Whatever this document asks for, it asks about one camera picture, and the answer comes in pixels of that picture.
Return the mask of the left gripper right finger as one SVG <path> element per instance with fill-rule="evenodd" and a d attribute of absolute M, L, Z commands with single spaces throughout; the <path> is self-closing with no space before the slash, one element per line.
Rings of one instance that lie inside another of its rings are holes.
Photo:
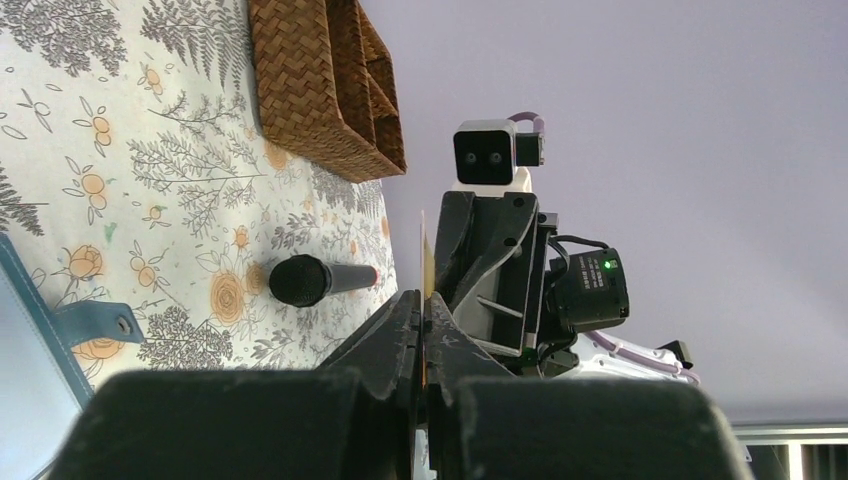
<path fill-rule="evenodd" d="M 748 479 L 722 412 L 662 380 L 517 377 L 423 304 L 429 462 L 441 479 Z"/>

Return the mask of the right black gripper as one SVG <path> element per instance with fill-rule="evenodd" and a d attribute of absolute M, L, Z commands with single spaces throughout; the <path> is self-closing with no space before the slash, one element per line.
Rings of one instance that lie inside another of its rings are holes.
<path fill-rule="evenodd" d="M 446 304 L 452 302 L 459 328 L 490 352 L 523 348 L 537 211 L 531 193 L 495 198 L 448 191 L 442 197 L 435 291 Z M 544 239 L 556 255 L 543 272 L 535 364 L 541 376 L 553 377 L 578 366 L 572 348 L 581 334 L 616 327 L 629 318 L 630 298 L 617 249 L 560 234 L 555 227 L 546 230 Z"/>

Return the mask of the blue card holder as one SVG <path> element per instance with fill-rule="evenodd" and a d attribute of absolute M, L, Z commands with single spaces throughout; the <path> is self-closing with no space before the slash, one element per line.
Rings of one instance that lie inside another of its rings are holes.
<path fill-rule="evenodd" d="M 77 301 L 50 309 L 8 236 L 1 237 L 1 476 L 47 472 L 94 391 L 72 352 L 90 340 L 140 344 L 122 303 Z"/>

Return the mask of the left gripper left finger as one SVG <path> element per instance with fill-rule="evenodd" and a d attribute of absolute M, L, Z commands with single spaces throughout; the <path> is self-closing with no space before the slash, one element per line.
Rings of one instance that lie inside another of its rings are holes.
<path fill-rule="evenodd" d="M 312 370 L 129 371 L 95 394 L 53 479 L 409 479 L 421 299 L 394 295 Z"/>

